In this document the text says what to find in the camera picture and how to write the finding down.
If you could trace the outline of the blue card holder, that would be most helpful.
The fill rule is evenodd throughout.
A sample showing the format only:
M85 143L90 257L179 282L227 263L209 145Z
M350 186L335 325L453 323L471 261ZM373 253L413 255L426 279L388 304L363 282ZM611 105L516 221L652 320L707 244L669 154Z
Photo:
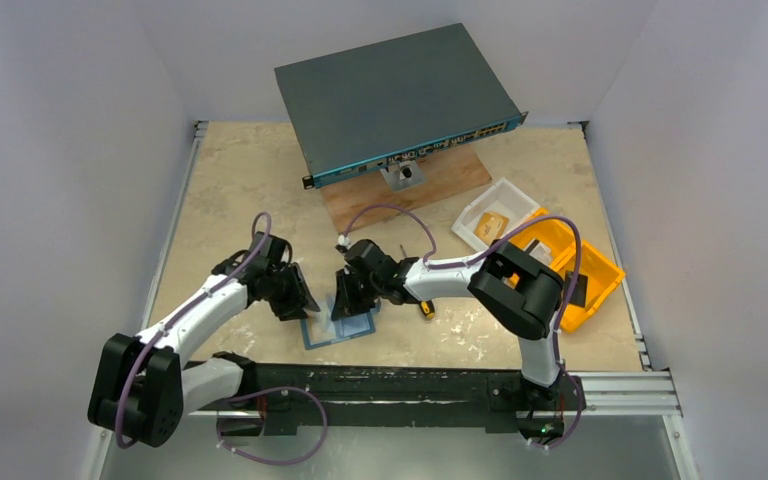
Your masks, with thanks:
M362 336L374 334L375 315L380 312L379 302L367 313L332 321L334 297L326 295L318 301L319 312L310 312L300 321L303 344L306 350L324 348L337 343L350 341Z

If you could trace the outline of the gold credit card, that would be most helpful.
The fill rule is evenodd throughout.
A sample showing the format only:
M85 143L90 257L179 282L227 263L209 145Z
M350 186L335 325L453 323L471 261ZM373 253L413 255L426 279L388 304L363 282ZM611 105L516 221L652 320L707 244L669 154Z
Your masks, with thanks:
M486 245L491 245L504 235L509 219L498 212L485 211L482 213L473 230L475 236Z

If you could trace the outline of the white credit card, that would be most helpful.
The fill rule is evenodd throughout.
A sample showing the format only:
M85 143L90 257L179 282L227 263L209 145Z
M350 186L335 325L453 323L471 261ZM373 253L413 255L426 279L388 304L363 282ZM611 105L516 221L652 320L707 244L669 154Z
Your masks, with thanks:
M549 265L553 261L551 249L539 240L532 241L525 251L536 260Z

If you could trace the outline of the black credit card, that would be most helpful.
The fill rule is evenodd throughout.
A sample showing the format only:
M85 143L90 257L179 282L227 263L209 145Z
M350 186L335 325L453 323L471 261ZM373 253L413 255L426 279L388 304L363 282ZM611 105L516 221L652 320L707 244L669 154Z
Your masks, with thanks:
M572 294L568 301L569 305L584 308L587 305L588 294L588 282L589 277L583 273L579 273L575 283L575 287L572 289Z

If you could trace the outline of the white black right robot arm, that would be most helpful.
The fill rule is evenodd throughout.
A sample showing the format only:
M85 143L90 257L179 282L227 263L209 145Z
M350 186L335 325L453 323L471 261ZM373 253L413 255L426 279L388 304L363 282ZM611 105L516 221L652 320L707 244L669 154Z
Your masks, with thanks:
M440 298L473 298L517 337L524 399L544 407L559 396L561 361L554 324L564 280L547 265L501 241L447 262L395 260L368 239L337 250L345 265L335 272L333 321L366 314L382 300L420 305Z

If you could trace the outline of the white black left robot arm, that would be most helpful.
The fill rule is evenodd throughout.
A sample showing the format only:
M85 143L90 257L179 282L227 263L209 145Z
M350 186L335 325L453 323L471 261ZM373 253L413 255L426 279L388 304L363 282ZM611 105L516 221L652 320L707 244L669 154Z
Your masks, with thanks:
M257 399L257 364L196 351L225 323L257 303L280 321L301 320L319 307L292 259L289 241L255 233L247 250L216 264L200 288L156 324L104 344L89 399L91 424L114 433L123 447L163 445L181 419L216 402L244 409Z

